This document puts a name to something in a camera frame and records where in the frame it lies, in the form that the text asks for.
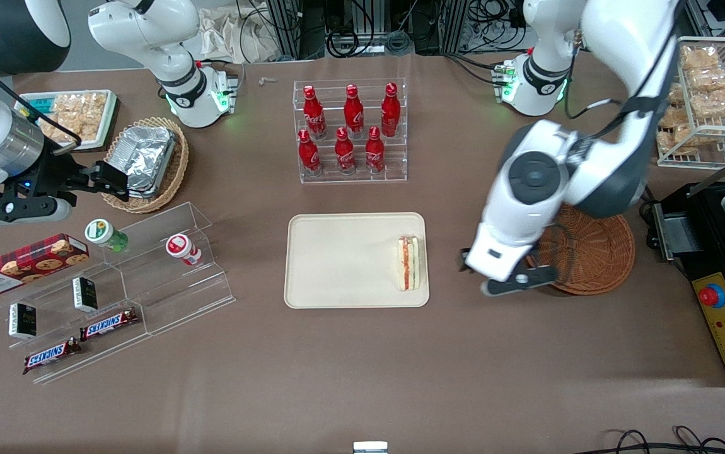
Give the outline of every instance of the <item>wicker basket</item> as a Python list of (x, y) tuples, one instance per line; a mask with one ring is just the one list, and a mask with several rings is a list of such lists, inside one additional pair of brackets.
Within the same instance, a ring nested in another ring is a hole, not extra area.
[[(553, 287), (575, 295), (614, 290), (634, 264), (634, 237), (623, 216), (594, 219), (569, 205), (562, 205), (538, 247), (539, 262), (559, 270)], [(535, 261), (529, 256), (531, 265)]]
[[(115, 198), (110, 194), (103, 194), (105, 202), (108, 205), (115, 207), (116, 209), (125, 210), (135, 214), (143, 214), (146, 212), (153, 212), (160, 207), (168, 204), (175, 196), (175, 193), (180, 189), (180, 184), (183, 183), (183, 174), (186, 173), (186, 166), (189, 164), (189, 144), (186, 142), (186, 137), (183, 135), (183, 131), (177, 124), (166, 118), (146, 118), (144, 120), (138, 120), (131, 124), (132, 126), (148, 126), (148, 127), (166, 127), (170, 131), (175, 132), (175, 150), (173, 150), (172, 158), (169, 161), (169, 166), (166, 167), (166, 173), (164, 174), (163, 181), (161, 182), (161, 188), (159, 189), (158, 195), (152, 199), (138, 199), (130, 197), (127, 202), (122, 202), (120, 199)], [(108, 148), (108, 154), (105, 155), (105, 161), (109, 161), (113, 155), (115, 146), (119, 143), (119, 139), (122, 137), (124, 132), (127, 131), (125, 128), (119, 133), (119, 136), (111, 143)]]

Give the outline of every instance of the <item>table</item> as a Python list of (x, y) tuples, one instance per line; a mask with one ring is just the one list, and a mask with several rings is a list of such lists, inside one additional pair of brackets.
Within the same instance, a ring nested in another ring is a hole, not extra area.
[[(409, 181), (302, 186), (293, 81), (395, 75), (409, 77)], [(262, 76), (279, 82), (259, 87)], [(572, 86), (574, 111), (624, 97), (592, 55), (579, 58)], [(117, 131), (170, 116), (146, 70), (34, 74), (16, 87), (114, 90)], [(593, 132), (612, 108), (570, 122), (558, 106), (548, 117)], [(688, 282), (645, 247), (636, 209), (627, 213), (634, 269), (607, 295), (488, 299), (481, 276), (457, 273), (455, 257), (474, 238), (503, 147), (531, 121), (440, 57), (248, 66), (236, 115), (185, 130), (192, 161), (170, 204), (192, 201), (214, 222), (216, 260), (238, 299), (49, 385), (21, 376), (23, 358), (8, 351), (0, 320), (0, 453), (348, 452), (366, 439), (388, 440), (394, 453), (565, 453), (612, 446), (617, 429), (675, 442), (674, 424), (725, 438), (722, 363)], [(657, 197), (707, 175), (651, 170)], [(426, 220), (426, 306), (285, 306), (290, 218), (389, 211)], [(0, 227), (0, 252), (48, 233), (80, 235), (99, 216), (117, 227), (141, 218), (81, 194), (65, 221)]]

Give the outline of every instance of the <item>coca-cola bottle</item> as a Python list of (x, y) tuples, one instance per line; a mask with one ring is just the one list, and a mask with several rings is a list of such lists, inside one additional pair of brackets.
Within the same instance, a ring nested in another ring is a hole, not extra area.
[(307, 127), (316, 141), (326, 137), (326, 118), (323, 115), (323, 106), (315, 96), (315, 89), (308, 85), (304, 87), (304, 117)]
[(323, 166), (320, 164), (320, 157), (317, 155), (317, 146), (310, 139), (310, 132), (301, 129), (298, 132), (298, 156), (304, 163), (304, 172), (308, 177), (316, 177), (323, 173)]
[(346, 129), (349, 130), (349, 137), (352, 139), (363, 138), (363, 129), (365, 129), (363, 103), (357, 97), (357, 86), (353, 83), (345, 87), (343, 114), (345, 115)]
[(354, 162), (354, 144), (349, 140), (349, 133), (345, 127), (337, 128), (337, 142), (334, 144), (334, 153), (337, 155), (337, 167), (343, 175), (353, 175), (357, 172)]
[(380, 139), (380, 129), (371, 126), (368, 130), (368, 142), (365, 144), (365, 164), (368, 172), (382, 173), (385, 170), (385, 144)]
[(397, 135), (399, 118), (402, 106), (397, 98), (397, 84), (388, 83), (385, 86), (385, 99), (382, 101), (382, 135), (394, 137)]

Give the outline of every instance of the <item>red cookie box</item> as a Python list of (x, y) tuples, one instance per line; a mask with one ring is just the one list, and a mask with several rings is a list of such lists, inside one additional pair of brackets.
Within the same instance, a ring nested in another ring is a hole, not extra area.
[(0, 294), (88, 261), (88, 246), (65, 233), (0, 255)]

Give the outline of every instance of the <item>acrylic bottle rack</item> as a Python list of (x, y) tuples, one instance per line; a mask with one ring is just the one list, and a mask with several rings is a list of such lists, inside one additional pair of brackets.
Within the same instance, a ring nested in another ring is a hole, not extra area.
[[(151, 218), (119, 229), (129, 238), (128, 247), (119, 253), (89, 247), (91, 262), (83, 270), (69, 268), (71, 274), (52, 279), (49, 285), (25, 286), (0, 302), (0, 317), (8, 317), (11, 302), (22, 302), (37, 309), (37, 336), (28, 340), (12, 339), (11, 349), (23, 357), (54, 347), (68, 338), (79, 339), (79, 329), (135, 308), (137, 323), (124, 325), (101, 336), (80, 342), (83, 351), (29, 371), (35, 383), (48, 383), (72, 371), (94, 364), (126, 347), (165, 333), (185, 322), (209, 313), (235, 300), (224, 270), (214, 262), (204, 229), (211, 222), (191, 203), (178, 205)], [(196, 265), (184, 264), (166, 252), (166, 239), (175, 233), (189, 236), (203, 251)], [(84, 313), (74, 308), (71, 279), (83, 276), (96, 287), (98, 310)], [(13, 365), (19, 373), (23, 363)]]
[[(397, 98), (401, 104), (399, 126), (395, 137), (382, 137), (385, 142), (385, 171), (379, 175), (368, 172), (365, 162), (365, 144), (368, 141), (368, 129), (380, 126), (382, 101), (385, 98), (385, 85), (395, 83), (399, 87)], [(357, 172), (343, 175), (337, 167), (337, 155), (334, 153), (335, 131), (345, 126), (343, 105), (345, 104), (345, 86), (354, 83), (359, 90), (365, 120), (365, 137), (351, 139), (354, 144), (354, 161)], [(304, 165), (298, 158), (298, 131), (307, 127), (304, 117), (304, 87), (314, 86), (317, 100), (323, 105), (326, 118), (326, 137), (314, 141), (317, 145), (323, 173), (317, 177), (308, 177)], [(298, 172), (303, 184), (316, 183), (393, 183), (408, 179), (408, 86), (405, 78), (355, 79), (330, 81), (296, 81), (293, 88), (294, 160), (298, 163)]]

